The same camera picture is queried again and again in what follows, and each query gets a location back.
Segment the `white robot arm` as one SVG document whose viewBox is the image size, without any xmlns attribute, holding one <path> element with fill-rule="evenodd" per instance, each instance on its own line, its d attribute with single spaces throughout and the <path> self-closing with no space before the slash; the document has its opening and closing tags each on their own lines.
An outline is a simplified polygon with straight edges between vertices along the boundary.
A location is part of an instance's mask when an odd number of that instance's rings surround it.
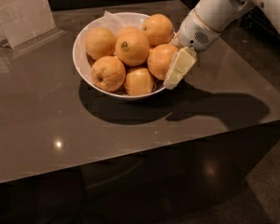
<svg viewBox="0 0 280 224">
<path fill-rule="evenodd" d="M 258 7 L 280 35 L 280 0 L 200 0 L 182 21 L 173 44 L 179 47 L 163 86 L 174 89 L 221 32 L 253 7 Z"/>
</svg>

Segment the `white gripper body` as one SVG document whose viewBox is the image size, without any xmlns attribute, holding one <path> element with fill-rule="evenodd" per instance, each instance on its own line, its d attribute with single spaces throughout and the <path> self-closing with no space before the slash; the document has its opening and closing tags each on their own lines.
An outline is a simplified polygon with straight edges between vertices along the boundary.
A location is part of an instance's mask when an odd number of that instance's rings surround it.
<svg viewBox="0 0 280 224">
<path fill-rule="evenodd" d="M 177 36 L 182 47 L 191 47 L 196 52 L 203 52 L 220 37 L 220 32 L 204 22 L 193 9 L 182 21 Z"/>
</svg>

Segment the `white yellow-padded gripper finger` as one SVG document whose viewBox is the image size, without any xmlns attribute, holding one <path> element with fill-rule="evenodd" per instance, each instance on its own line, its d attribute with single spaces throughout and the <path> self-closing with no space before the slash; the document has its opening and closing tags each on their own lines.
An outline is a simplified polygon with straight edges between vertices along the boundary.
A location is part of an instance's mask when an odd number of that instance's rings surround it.
<svg viewBox="0 0 280 224">
<path fill-rule="evenodd" d="M 173 37 L 173 39 L 170 41 L 170 44 L 177 47 L 178 49 L 181 49 L 181 45 L 180 45 L 179 40 L 178 40 L 178 35 L 175 35 Z"/>
<path fill-rule="evenodd" d="M 168 90 L 174 89 L 196 62 L 197 52 L 193 48 L 180 49 L 170 61 L 163 86 Z"/>
</svg>

